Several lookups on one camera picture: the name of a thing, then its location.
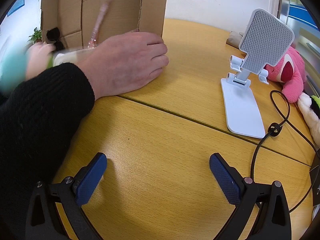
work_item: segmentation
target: black cable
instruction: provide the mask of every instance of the black cable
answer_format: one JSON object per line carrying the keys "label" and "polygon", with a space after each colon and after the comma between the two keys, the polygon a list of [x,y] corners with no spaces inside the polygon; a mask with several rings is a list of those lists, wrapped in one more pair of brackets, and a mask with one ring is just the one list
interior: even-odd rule
{"label": "black cable", "polygon": [[[280,94],[284,99],[285,101],[287,102],[287,105],[288,105],[288,113],[287,113],[287,116],[284,116],[284,114],[282,114],[282,112],[280,111],[280,109],[278,108],[278,106],[276,105],[275,101],[273,100],[273,97],[272,97],[272,94],[273,93],[278,93]],[[274,107],[276,108],[276,110],[278,111],[278,113],[282,116],[283,118],[283,121],[281,123],[272,123],[269,128],[268,128],[268,133],[260,140],[260,142],[258,143],[254,153],[253,153],[253,157],[252,157],[252,162],[251,162],[251,169],[250,169],[250,178],[252,180],[253,177],[254,177],[254,165],[255,165],[255,162],[256,162],[256,158],[257,158],[257,154],[258,154],[258,150],[260,148],[260,146],[263,144],[263,142],[269,137],[269,136],[277,136],[281,129],[282,129],[282,125],[287,122],[298,134],[300,134],[302,136],[302,138],[304,138],[308,144],[311,145],[311,147],[313,148],[313,150],[315,151],[317,157],[319,158],[319,165],[318,165],[318,169],[317,169],[317,172],[316,172],[316,177],[318,176],[319,174],[319,171],[320,171],[320,155],[318,154],[315,146],[308,140],[307,137],[305,137],[292,123],[290,123],[290,121],[288,120],[289,118],[289,115],[290,115],[290,104],[287,100],[287,98],[285,97],[285,95],[283,93],[281,93],[280,91],[277,91],[277,90],[272,90],[270,92],[270,99],[272,101],[272,104],[274,105]],[[304,200],[305,198],[308,196],[310,190],[313,188],[313,185],[315,184],[316,182],[316,179],[313,181],[311,187],[308,189],[307,193],[304,195],[304,197],[299,201],[298,204],[296,204],[292,209],[289,210],[289,213],[291,213],[292,211],[294,211]]]}

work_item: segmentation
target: person's right hand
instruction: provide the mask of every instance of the person's right hand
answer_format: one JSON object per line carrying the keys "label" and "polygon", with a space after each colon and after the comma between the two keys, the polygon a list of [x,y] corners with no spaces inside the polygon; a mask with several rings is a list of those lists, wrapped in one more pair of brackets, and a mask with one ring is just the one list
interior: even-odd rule
{"label": "person's right hand", "polygon": [[153,33],[130,32],[106,39],[78,67],[88,78],[95,99],[139,89],[167,66],[167,46]]}

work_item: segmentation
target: white plush toy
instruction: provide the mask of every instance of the white plush toy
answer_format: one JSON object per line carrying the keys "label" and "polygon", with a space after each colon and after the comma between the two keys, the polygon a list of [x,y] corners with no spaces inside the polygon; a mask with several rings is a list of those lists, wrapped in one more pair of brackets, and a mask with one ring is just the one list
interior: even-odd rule
{"label": "white plush toy", "polygon": [[320,99],[302,93],[298,99],[298,107],[309,126],[310,133],[315,143],[320,146]]}

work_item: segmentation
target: black knit sweater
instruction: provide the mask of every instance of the black knit sweater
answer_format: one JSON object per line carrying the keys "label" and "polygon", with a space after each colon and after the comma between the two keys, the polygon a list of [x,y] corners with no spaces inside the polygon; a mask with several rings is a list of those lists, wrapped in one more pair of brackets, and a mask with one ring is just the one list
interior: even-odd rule
{"label": "black knit sweater", "polygon": [[51,183],[94,93],[83,72],[65,63],[23,82],[8,99],[0,95],[0,104],[0,239],[7,231],[20,240],[35,183]]}

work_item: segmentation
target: white phone stand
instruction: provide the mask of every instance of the white phone stand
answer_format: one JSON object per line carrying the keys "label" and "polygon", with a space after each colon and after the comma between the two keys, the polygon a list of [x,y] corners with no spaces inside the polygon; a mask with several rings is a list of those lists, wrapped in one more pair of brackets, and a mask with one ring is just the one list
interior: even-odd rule
{"label": "white phone stand", "polygon": [[245,59],[230,57],[230,69],[221,79],[221,87],[226,110],[227,127],[236,134],[263,138],[265,130],[260,111],[250,89],[251,73],[258,75],[259,81],[267,82],[266,64],[275,66],[294,40],[293,31],[279,19],[264,9],[252,12],[247,29],[239,44]]}

